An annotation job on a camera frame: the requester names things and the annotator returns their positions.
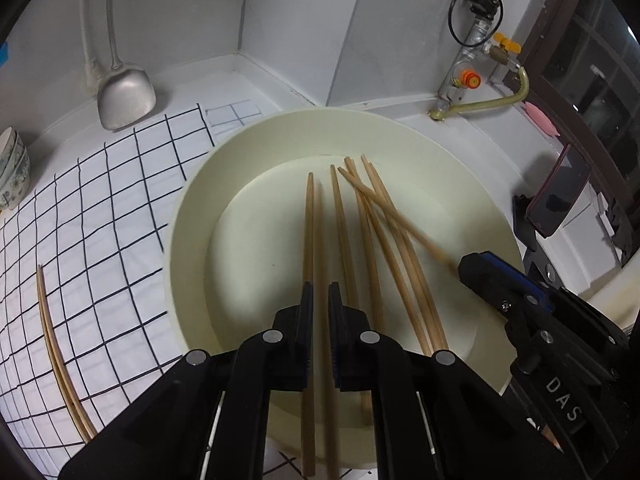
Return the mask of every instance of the floral bowl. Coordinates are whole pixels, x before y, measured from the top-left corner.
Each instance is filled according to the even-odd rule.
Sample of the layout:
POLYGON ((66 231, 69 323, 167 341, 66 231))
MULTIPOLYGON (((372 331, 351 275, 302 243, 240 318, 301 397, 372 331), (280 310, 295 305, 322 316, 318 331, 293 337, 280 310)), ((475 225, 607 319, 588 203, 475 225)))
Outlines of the floral bowl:
POLYGON ((14 152, 14 147, 16 142, 22 142, 18 138, 18 133, 15 129, 9 126, 2 134, 0 135, 0 181, 4 180, 2 175, 4 174, 4 170, 6 169, 6 165, 11 158, 11 154, 14 152))
POLYGON ((7 142, 0 153, 0 210, 14 209, 27 194, 31 184, 29 153, 24 149, 22 139, 13 128, 5 130, 0 137, 7 133, 7 142), (9 143, 13 146, 6 156, 9 143))

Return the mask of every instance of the metal screw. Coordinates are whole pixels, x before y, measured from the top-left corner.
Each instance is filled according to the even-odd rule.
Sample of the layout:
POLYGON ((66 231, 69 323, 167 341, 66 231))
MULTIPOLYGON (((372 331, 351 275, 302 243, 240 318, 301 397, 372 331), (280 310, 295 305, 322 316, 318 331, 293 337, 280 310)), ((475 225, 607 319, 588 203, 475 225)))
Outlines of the metal screw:
POLYGON ((542 332, 540 332, 540 336, 542 337, 543 340, 545 340, 546 343, 551 344, 554 341, 554 337, 546 330, 543 330, 542 332))
POLYGON ((207 353, 204 350, 191 350, 187 354, 187 362, 193 366, 202 364, 206 359, 207 353))
POLYGON ((551 264, 546 264, 545 270, 546 277, 551 283, 553 283, 556 280, 556 270, 554 269, 554 266, 551 264))
POLYGON ((448 350, 442 350, 440 352, 437 352, 436 361, 441 365, 449 366, 456 362, 456 356, 448 350))
POLYGON ((267 332, 262 334, 262 339, 265 343, 279 343, 283 337, 280 330, 267 330, 267 332))
POLYGON ((380 341, 380 334, 378 332, 373 332, 373 330, 367 330, 360 334, 360 341, 363 343, 367 343, 369 345, 373 345, 380 341))

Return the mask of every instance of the pink object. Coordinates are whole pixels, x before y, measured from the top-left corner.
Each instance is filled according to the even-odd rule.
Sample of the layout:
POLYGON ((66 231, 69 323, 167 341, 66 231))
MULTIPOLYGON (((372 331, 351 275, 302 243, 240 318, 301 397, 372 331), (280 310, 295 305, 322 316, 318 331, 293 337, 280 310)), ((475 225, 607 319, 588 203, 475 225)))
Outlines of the pink object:
POLYGON ((538 108, 536 105, 531 103, 524 103, 524 111, 527 113, 531 120, 536 123, 536 125, 543 131, 543 133, 547 134, 550 137, 559 137, 560 133, 556 130, 556 127, 551 122, 546 114, 538 108))

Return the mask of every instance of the window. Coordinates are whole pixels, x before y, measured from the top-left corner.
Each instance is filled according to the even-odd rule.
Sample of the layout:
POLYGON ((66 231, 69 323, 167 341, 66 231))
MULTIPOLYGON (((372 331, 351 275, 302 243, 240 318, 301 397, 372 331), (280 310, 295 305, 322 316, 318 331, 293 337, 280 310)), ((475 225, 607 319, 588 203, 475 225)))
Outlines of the window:
POLYGON ((640 245, 638 40, 612 0, 547 0, 521 58, 529 100, 591 165, 626 263, 640 245))

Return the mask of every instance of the bowl rim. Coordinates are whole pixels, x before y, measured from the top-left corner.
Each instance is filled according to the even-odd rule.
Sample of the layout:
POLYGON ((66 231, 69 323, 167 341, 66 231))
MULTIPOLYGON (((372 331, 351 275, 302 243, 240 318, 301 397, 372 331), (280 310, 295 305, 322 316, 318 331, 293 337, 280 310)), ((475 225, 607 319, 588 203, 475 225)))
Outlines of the bowl rim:
POLYGON ((9 181, 11 180, 11 177, 14 176, 15 171, 20 167, 20 165, 24 162, 25 158, 29 157, 29 153, 27 152, 27 148, 25 147, 24 151, 22 152, 22 155, 20 156, 20 159, 18 160, 18 162, 15 163, 14 168, 11 170, 11 173, 7 174, 5 179, 3 180, 2 177, 5 175, 5 171, 2 172, 2 174, 0 174, 0 192, 2 192, 2 190, 4 190, 4 188, 6 187, 6 185, 9 183, 9 181))
MULTIPOLYGON (((250 128, 257 128, 261 123, 264 123, 266 121, 275 121, 277 119, 282 118, 285 115, 315 115, 315 114, 324 114, 326 113, 326 110, 331 110, 332 113, 336 113, 339 112, 341 114, 363 114, 363 115, 367 115, 367 116, 372 116, 373 114, 371 114, 370 112, 365 112, 365 111, 360 111, 360 110, 346 110, 344 108, 334 108, 334 107, 329 107, 329 108, 324 108, 324 107, 318 107, 318 108, 302 108, 299 110, 292 110, 292 111, 285 111, 285 112, 279 112, 276 114, 272 114, 266 117, 261 118, 258 121, 255 121, 253 123, 250 123, 248 125, 245 125, 244 127, 240 128, 233 136, 228 137, 227 139, 225 139, 221 144, 217 145, 216 147, 214 147, 212 150, 210 150, 209 155, 204 157, 204 160, 200 163, 200 165, 196 168, 196 170, 193 171, 193 173, 191 173, 189 179, 187 180, 187 182, 185 183, 185 185, 182 187, 181 191, 179 192, 178 197, 175 199, 175 203, 174 203, 174 208, 172 211, 172 216, 169 222, 169 227, 168 227, 168 232, 166 233, 166 237, 164 238, 164 262, 163 262, 163 268, 162 268, 162 281, 163 281, 163 286, 164 286, 164 292, 165 292, 165 305, 167 308, 167 312, 168 312, 168 317, 169 320, 172 324, 172 332, 173 334, 176 336, 176 339, 178 339, 180 345, 183 348, 183 352, 186 352, 186 350, 188 348, 197 348, 197 346, 193 346, 190 347, 188 346, 187 343, 187 338, 188 338, 188 334, 185 330, 185 326, 183 325, 183 319, 181 319, 180 317, 178 317, 178 311, 180 310, 180 306, 177 305, 176 303, 176 295, 174 294, 175 292, 175 275, 174 275, 174 268, 175 268, 175 262, 176 260, 174 259, 175 256, 175 250, 176 250, 176 245, 175 245, 175 234, 177 232, 177 229, 179 228, 178 226, 178 217, 180 216, 180 210, 182 209, 182 205, 184 203, 184 200, 186 198, 186 196, 188 194, 190 194, 193 190, 194 187, 194 183, 198 181, 198 175, 200 174, 200 171, 202 170, 202 168, 207 165, 208 163, 210 163, 211 159, 213 159, 214 157, 216 157, 219 152, 219 150, 222 150, 227 143, 229 142, 234 142, 234 139, 237 139, 239 136, 241 136, 242 134, 244 134, 248 129, 250 128)), ((405 124, 399 123, 399 121, 395 121, 389 118, 385 118, 383 116, 376 116, 377 120, 379 121, 385 121, 388 122, 390 125, 392 124, 394 126, 394 128, 397 128, 398 125, 402 126, 404 131, 406 133, 411 133, 412 136, 414 136, 415 138, 418 138, 418 136, 423 139, 423 140, 427 140, 431 143, 433 143, 434 145, 436 145, 440 150, 442 150, 443 152, 446 152, 453 160, 457 161, 457 163, 459 163, 462 167, 465 168, 465 170, 474 178, 474 180, 476 181, 476 183, 478 184, 478 186, 484 191, 484 193, 488 196, 489 200, 492 202, 492 208, 494 208, 497 212, 500 213, 500 218, 502 218, 504 220, 504 223, 506 224, 507 228, 508 228, 508 232, 511 233, 510 235, 510 239, 512 240, 512 242, 510 242, 510 250, 513 250, 513 254, 517 254, 518 258, 520 258, 520 251, 518 250, 518 246, 515 240, 515 237, 513 235, 513 231, 509 228, 509 224, 508 224, 508 220, 504 218, 504 216, 502 215, 502 213, 500 212, 500 209, 497 206, 497 203, 492 199, 491 195, 489 194, 488 190, 486 189, 485 184, 480 180, 480 178, 478 177, 478 175, 476 175, 471 168, 468 168, 465 164, 462 163, 462 161, 459 160, 459 158, 456 157, 456 155, 454 155, 453 153, 451 153, 449 150, 447 150, 445 147, 443 147, 442 145, 440 145, 438 142, 436 142, 436 140, 430 139, 427 136, 424 136, 422 133, 416 131, 415 129, 411 128, 410 126, 407 126, 405 124)), ((502 384, 502 388, 504 388, 506 386, 506 384, 508 384, 508 380, 505 381, 504 384, 502 384)), ((289 415, 287 415, 288 412, 284 412, 284 410, 281 410, 280 408, 278 408, 275 405, 270 405, 270 410, 273 410, 274 413, 278 413, 279 416, 284 416, 288 419, 289 415)), ((278 444, 280 446, 283 445, 283 441, 279 438, 277 438, 278 444)), ((358 465, 349 465, 349 466, 362 466, 362 464, 358 464, 358 465)))
POLYGON ((14 133, 17 136, 18 133, 16 132, 13 126, 9 126, 2 131, 2 133, 0 134, 0 153, 4 152, 4 149, 9 143, 9 139, 11 139, 11 136, 14 133))
MULTIPOLYGON (((7 180, 2 184, 2 186, 0 186, 0 200, 4 200, 2 199, 2 194, 4 193, 4 188, 5 186, 9 183, 9 181, 11 180, 10 177, 13 176, 15 174, 15 170, 17 170, 20 165, 25 161, 25 159, 27 160, 28 164, 30 164, 29 162, 29 154, 27 153, 27 150, 25 148, 25 150, 22 152, 22 155, 20 156, 20 160, 18 161, 18 163, 15 165, 14 170, 11 172, 11 175, 9 176, 9 178, 7 178, 7 180)), ((18 192, 17 196, 19 197, 17 203, 15 204, 14 207, 9 207, 9 202, 7 201, 6 206, 4 206, 4 204, 2 204, 2 206, 4 206, 3 209, 0 209, 0 213, 2 211, 11 211, 13 209, 15 209, 15 207, 17 205, 20 204, 20 202, 22 202, 22 200, 24 199, 26 193, 28 192, 29 188, 31 187, 31 166, 29 166, 29 169, 27 170, 27 175, 25 176, 24 180, 20 183, 20 186, 24 186, 24 183, 27 183, 27 189, 23 189, 21 187, 19 187, 18 189, 20 189, 20 191, 18 192)))

